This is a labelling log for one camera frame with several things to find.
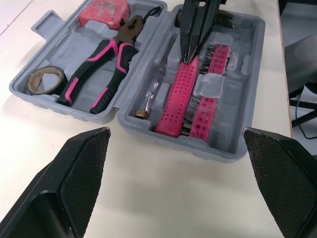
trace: gray plastic case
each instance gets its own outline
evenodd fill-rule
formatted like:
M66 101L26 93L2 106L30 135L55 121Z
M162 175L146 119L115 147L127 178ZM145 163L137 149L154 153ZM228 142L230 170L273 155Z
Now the gray plastic case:
M230 45L232 50L210 138L206 143L187 136L172 138L154 132L181 61L179 28L174 23L182 5L168 12L166 3L161 1L128 0L130 17L136 14L144 16L158 5L162 7L162 12L148 18L135 44L139 52L133 57L130 70L112 102L102 113L93 115L89 113L89 109L110 81L116 59L93 74L71 107L57 104L58 95L31 96L27 92L26 82L33 71L54 65L62 68L69 79L102 39L109 39L117 34L117 31L109 30L106 25L95 21L90 21L85 27L79 26L78 14L90 2L91 0L85 1L65 22L54 11L49 11L32 27L47 42L12 80L10 91L35 106L84 121L107 123L119 110L117 117L120 124L127 131L146 140L224 163L242 158L247 152L242 130L252 124L265 22L256 16L232 12L235 28L216 25L200 52L201 64L208 46L224 44ZM133 117L147 89L155 80L160 85L149 119Z

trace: case latch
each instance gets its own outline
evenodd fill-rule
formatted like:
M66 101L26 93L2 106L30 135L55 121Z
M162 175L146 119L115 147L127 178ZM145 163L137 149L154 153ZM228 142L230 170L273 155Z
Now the case latch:
M32 26L31 30L48 40L63 23L63 19L56 12L50 10Z

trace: tape roll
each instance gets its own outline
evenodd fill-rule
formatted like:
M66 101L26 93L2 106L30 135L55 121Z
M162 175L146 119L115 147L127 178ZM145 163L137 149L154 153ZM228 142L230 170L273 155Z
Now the tape roll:
M53 87L51 87L49 90L39 91L40 83L42 82L43 76L45 74L55 74L58 77L58 80L56 84L53 85ZM36 70L31 74L27 82L27 89L31 95L60 95L63 89L66 87L66 85L67 78L64 74L64 71L61 68L55 66L46 66Z

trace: tool kit case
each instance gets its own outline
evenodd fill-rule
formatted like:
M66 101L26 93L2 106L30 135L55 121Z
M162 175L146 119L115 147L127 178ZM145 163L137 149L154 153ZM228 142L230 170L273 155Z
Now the tool kit case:
M32 30L47 42L12 80L10 91L37 107L51 109L83 121L104 124L111 121L118 111L117 119L127 131L147 141L187 151L203 159L229 163L242 158L247 152L242 131L252 125L265 22L257 16L231 12L234 15L234 29L214 26L200 50L198 64L202 68L205 55L211 48L218 45L229 46L230 55L225 74L213 75L212 85L199 77L185 112L186 115L195 115L195 109L203 98L202 94L217 98L208 137L204 140L186 135L174 138L157 133L156 126L160 120L167 120L164 118L164 110L168 104L168 94L176 88L173 83L181 64L181 48L180 28L175 20L182 5L169 12L166 3L161 1L127 1L130 18L135 15L144 17L157 6L160 6L161 10L148 17L143 30L135 39L134 47L138 52L133 56L126 77L104 111L93 114L91 106L96 103L98 95L105 93L105 88L114 74L117 58L105 63L92 74L70 106L57 103L59 95L53 91L36 95L27 89L30 75L46 66L60 68L64 77L70 79L102 40L114 38L118 34L117 30L109 29L97 21L90 20L84 25L79 24L79 14L90 2L91 0L83 2L66 21L51 10L32 27ZM38 88L45 91L53 86L43 80ZM151 111L147 119L141 119L136 116L136 111L144 106L144 99L148 98L151 92L155 92L150 96Z

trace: white table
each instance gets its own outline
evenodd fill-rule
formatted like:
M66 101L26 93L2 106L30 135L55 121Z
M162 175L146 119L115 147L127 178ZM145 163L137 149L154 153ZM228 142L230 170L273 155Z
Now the white table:
M67 19L82 0L27 2L0 36L0 220L68 138L100 127L10 94L12 78L45 42L30 27L50 9ZM167 2L171 10L182 0ZM228 0L221 8L266 21L253 127L290 136L277 0ZM233 164L204 161L130 135L116 119L106 126L112 136L86 238L282 237L249 156Z

